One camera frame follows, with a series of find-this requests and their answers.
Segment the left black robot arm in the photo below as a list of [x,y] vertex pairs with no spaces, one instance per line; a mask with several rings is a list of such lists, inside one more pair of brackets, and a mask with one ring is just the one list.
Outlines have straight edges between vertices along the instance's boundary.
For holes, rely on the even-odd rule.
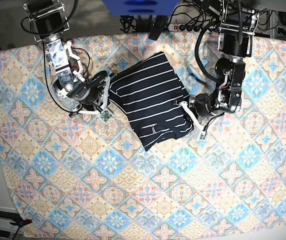
[[[211,21],[203,27],[196,41],[194,55],[201,72],[215,82],[212,94],[190,97],[188,107],[199,120],[224,113],[235,113],[241,107],[242,82],[245,78],[245,58],[251,57],[253,37],[258,25],[259,11],[248,8],[239,0],[197,0]],[[218,32],[221,58],[211,75],[203,65],[199,48],[208,30]]]

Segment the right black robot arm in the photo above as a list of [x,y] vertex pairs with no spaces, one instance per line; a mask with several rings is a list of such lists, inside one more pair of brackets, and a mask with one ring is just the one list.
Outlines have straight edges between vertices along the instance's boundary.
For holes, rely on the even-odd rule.
[[53,89],[57,98],[77,102],[77,106],[69,111],[71,114],[102,113],[108,105],[112,75],[101,71],[89,78],[81,58],[73,52],[72,42],[63,42],[62,33],[70,28],[64,3],[31,0],[23,8],[30,23],[30,28],[23,30],[33,34],[35,41],[43,43],[44,59],[56,72]]

